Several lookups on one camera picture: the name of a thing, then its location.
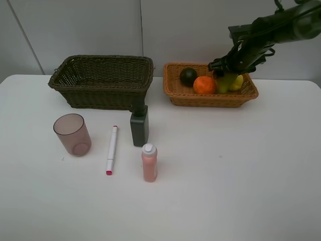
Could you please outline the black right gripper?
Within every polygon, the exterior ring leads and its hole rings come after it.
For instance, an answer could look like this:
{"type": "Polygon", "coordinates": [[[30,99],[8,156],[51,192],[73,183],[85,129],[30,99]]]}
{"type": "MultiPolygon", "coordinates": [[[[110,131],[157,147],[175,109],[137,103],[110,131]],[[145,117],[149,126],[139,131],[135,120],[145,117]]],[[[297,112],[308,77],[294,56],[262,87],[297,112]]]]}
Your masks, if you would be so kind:
{"type": "Polygon", "coordinates": [[[264,41],[239,41],[227,55],[210,62],[208,70],[217,75],[252,73],[256,71],[257,65],[265,63],[267,57],[275,54],[273,46],[264,41]]]}

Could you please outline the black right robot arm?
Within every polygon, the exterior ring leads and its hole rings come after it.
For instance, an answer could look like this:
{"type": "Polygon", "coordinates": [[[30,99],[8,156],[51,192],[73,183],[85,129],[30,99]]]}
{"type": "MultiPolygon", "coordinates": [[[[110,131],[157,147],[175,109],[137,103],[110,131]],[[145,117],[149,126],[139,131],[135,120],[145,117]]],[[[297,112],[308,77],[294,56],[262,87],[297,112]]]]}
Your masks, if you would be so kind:
{"type": "Polygon", "coordinates": [[[273,15],[228,28],[234,46],[227,55],[209,63],[209,71],[220,77],[252,73],[266,57],[275,54],[274,45],[309,40],[320,34],[320,1],[296,1],[297,5],[287,10],[280,1],[275,4],[273,15]]]}

